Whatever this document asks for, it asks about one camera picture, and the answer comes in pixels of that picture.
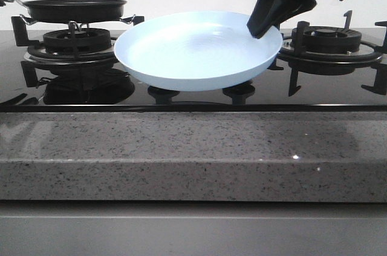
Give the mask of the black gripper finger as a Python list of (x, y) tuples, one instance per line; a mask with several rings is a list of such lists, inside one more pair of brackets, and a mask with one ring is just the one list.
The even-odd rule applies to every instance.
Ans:
[(275, 0), (272, 23), (280, 26), (286, 20), (315, 8), (316, 0)]

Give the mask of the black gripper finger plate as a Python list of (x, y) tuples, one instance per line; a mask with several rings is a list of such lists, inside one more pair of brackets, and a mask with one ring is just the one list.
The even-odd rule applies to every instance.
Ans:
[(254, 38), (261, 38), (271, 26), (279, 26), (290, 11), (290, 0), (257, 0), (247, 22)]

